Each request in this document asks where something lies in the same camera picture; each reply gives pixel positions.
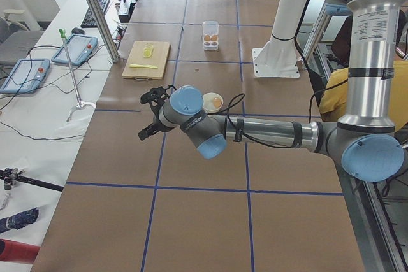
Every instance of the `wooden cutting board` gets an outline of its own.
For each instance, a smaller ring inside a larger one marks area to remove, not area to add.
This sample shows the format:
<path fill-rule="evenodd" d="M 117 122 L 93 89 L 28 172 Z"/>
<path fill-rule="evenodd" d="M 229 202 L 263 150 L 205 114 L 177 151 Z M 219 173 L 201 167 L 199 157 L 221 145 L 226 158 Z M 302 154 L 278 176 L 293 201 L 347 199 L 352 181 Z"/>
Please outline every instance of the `wooden cutting board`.
<path fill-rule="evenodd" d="M 151 57 L 143 57 L 143 49 L 146 45 L 153 45 Z M 162 80 L 166 69 L 170 43 L 168 41 L 135 41 L 125 68 L 123 78 L 146 78 L 153 80 Z M 132 68 L 130 64 L 153 65 L 157 68 Z"/>

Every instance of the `brown table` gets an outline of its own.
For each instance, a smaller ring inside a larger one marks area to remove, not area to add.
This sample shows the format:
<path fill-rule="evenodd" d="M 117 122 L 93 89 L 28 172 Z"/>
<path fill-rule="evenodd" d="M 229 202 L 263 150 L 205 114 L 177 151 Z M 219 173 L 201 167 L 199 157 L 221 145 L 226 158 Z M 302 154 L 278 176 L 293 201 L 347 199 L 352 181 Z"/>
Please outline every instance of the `brown table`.
<path fill-rule="evenodd" d="M 307 121 L 309 78 L 255 79 L 252 48 L 270 37 L 279 0 L 139 0 L 120 46 L 169 41 L 164 80 L 112 66 L 32 271 L 364 271 L 331 159 L 228 143 L 206 161 L 178 129 L 141 142 L 140 96 L 174 83 L 218 92 L 233 113 Z M 201 23 L 220 23 L 204 52 Z M 316 105 L 315 118 L 319 118 Z"/>

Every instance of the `robotic arm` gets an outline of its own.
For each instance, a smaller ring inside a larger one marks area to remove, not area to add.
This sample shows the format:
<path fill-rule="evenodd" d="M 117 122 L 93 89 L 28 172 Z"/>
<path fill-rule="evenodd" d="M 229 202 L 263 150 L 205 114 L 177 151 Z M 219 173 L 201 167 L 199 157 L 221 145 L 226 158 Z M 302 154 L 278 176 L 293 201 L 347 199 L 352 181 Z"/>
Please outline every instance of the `robotic arm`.
<path fill-rule="evenodd" d="M 179 125 L 206 159 L 219 155 L 226 147 L 225 138 L 232 138 L 274 148 L 307 148 L 331 157 L 350 175 L 368 182 L 394 175 L 404 162 L 404 149 L 393 137 L 388 103 L 398 11 L 404 1 L 326 0 L 331 7 L 347 3 L 354 16 L 347 109 L 337 123 L 207 115 L 198 89 L 185 86 L 170 96 L 166 93 L 170 87 L 160 87 L 141 98 L 150 104 L 154 122 L 139 133 L 140 139 Z"/>

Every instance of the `black tripod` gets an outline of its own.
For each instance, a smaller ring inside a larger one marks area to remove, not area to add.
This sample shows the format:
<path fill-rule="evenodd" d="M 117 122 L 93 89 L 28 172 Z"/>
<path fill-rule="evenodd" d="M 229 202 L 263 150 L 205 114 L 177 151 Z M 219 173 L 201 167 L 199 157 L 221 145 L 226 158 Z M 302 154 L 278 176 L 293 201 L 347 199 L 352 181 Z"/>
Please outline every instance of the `black tripod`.
<path fill-rule="evenodd" d="M 5 170 L 0 170 L 0 179 L 4 180 L 4 189 L 10 190 L 17 182 L 40 186 L 60 192 L 62 192 L 62 190 L 64 189 L 64 187 L 59 185 L 54 185 L 51 183 L 35 180 L 33 178 L 27 178 L 25 176 L 20 175 L 21 173 L 22 171 L 18 172 L 17 168 L 14 169 L 6 168 Z"/>

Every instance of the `black mouse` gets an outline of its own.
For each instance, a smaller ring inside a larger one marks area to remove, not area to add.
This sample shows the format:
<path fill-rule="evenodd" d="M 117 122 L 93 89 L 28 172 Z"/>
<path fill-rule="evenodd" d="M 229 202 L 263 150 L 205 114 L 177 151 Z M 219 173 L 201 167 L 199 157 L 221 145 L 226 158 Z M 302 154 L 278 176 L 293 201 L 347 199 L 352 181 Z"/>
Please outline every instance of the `black mouse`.
<path fill-rule="evenodd" d="M 71 30 L 71 33 L 73 33 L 73 34 L 85 34 L 85 31 L 83 29 L 81 29 L 81 28 L 73 28 Z"/>

